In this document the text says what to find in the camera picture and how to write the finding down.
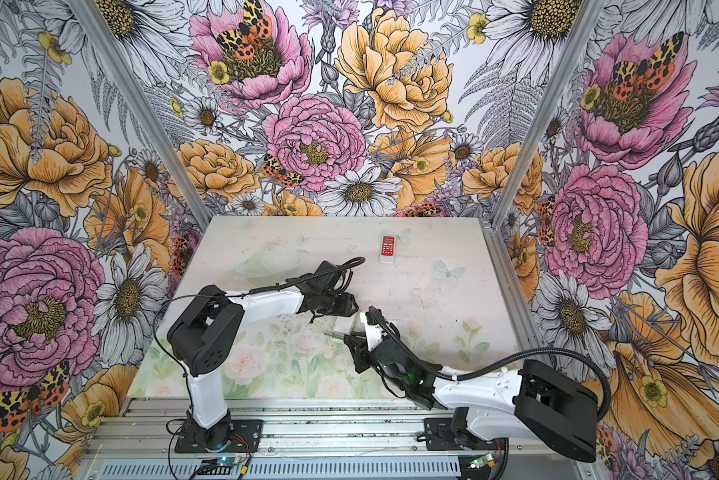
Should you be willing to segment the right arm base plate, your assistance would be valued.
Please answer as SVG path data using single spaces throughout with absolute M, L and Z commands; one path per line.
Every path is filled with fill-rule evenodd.
M 457 418 L 425 418 L 423 432 L 417 438 L 427 451 L 497 451 L 503 445 L 497 440 L 483 440 L 467 430 L 465 421 Z

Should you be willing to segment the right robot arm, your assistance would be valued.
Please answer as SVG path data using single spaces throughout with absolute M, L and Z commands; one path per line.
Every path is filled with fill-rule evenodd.
M 393 323 L 373 308 L 337 320 L 333 338 L 349 348 L 355 370 L 373 371 L 393 395 L 425 410 L 449 410 L 439 449 L 486 450 L 502 439 L 539 440 L 571 460 L 597 459 L 597 424 L 607 395 L 539 361 L 543 349 L 509 356 L 479 373 L 421 360 Z

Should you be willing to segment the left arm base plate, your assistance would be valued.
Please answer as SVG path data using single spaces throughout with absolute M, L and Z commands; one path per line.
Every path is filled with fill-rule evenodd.
M 263 426 L 262 420 L 222 419 L 215 426 L 205 429 L 190 419 L 180 429 L 175 452 L 257 453 Z

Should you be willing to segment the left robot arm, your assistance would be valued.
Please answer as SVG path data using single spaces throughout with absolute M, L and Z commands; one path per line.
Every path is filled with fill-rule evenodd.
M 241 327 L 305 312 L 314 319 L 352 317 L 359 305 L 348 289 L 353 269 L 363 262 L 363 257 L 340 265 L 324 261 L 314 273 L 275 285 L 233 292 L 209 284 L 187 297 L 190 303 L 171 325 L 167 340 L 186 376 L 190 410 L 182 435 L 189 448 L 224 452 L 236 443 L 247 446 L 246 436 L 233 424 L 223 386 L 223 365 Z

